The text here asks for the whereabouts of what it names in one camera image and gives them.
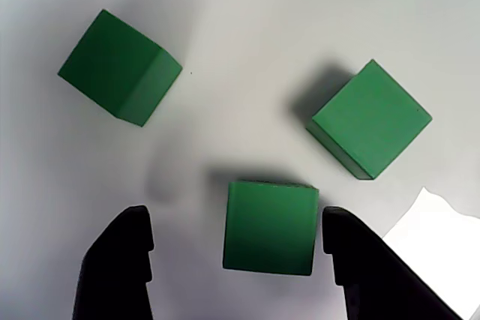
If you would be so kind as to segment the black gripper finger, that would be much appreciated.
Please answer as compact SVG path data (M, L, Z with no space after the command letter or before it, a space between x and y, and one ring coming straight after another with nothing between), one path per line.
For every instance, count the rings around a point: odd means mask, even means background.
M152 319L147 283L154 239L144 205L123 210L86 252L73 306L74 319Z
M365 223L348 210L322 211L323 251L345 295L348 319L459 319L460 316Z

